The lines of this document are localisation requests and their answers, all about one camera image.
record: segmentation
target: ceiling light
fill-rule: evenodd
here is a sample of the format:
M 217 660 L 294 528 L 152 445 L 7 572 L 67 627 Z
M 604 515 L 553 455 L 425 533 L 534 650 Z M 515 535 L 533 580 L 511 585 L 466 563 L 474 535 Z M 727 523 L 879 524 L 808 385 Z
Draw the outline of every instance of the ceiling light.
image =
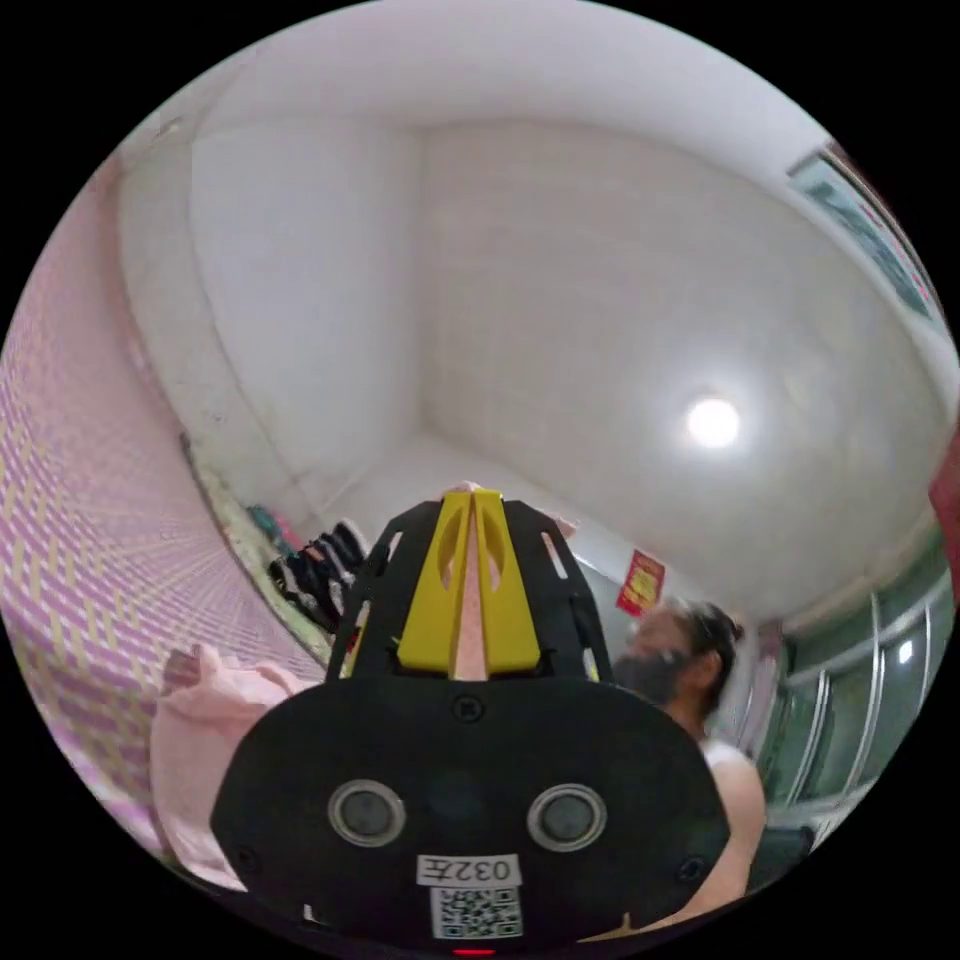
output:
M 701 400 L 687 414 L 687 429 L 702 447 L 727 447 L 740 432 L 740 415 L 726 400 Z

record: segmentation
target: clothing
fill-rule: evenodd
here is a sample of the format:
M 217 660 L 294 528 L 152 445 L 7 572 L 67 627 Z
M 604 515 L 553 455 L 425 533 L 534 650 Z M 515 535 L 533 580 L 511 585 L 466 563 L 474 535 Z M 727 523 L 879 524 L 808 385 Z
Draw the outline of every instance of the clothing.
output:
M 707 737 L 700 741 L 700 749 L 703 751 L 703 758 L 707 761 L 707 766 L 713 770 L 721 763 L 747 763 L 750 761 L 746 755 L 741 753 L 736 747 L 715 737 Z

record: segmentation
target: yellow plastic part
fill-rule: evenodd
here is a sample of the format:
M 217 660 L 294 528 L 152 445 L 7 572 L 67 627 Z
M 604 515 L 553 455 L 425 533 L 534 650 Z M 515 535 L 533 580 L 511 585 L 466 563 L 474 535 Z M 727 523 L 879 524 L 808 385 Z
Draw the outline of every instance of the yellow plastic part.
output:
M 503 498 L 496 490 L 476 490 L 473 502 L 487 676 L 532 670 L 540 662 L 540 644 L 510 540 Z M 500 571 L 496 588 L 490 575 L 491 559 Z
M 437 528 L 397 648 L 397 658 L 408 670 L 453 675 L 460 636 L 470 515 L 469 493 L 448 493 L 443 498 Z M 450 582 L 445 585 L 448 570 L 451 570 Z

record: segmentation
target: pink cloth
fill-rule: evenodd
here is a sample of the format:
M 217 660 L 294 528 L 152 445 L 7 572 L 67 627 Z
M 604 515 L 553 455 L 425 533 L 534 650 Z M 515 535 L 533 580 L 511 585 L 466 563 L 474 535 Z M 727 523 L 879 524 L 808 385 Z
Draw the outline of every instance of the pink cloth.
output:
M 273 517 L 273 522 L 280 530 L 280 535 L 284 541 L 289 543 L 294 550 L 300 551 L 307 545 L 306 540 L 297 535 L 297 532 L 293 529 L 293 524 L 282 513 L 274 513 L 271 510 L 270 515 Z
M 210 830 L 210 815 L 240 741 L 272 707 L 315 684 L 271 663 L 252 668 L 212 647 L 195 651 L 199 681 L 162 697 L 150 731 L 157 819 L 194 876 L 243 890 Z

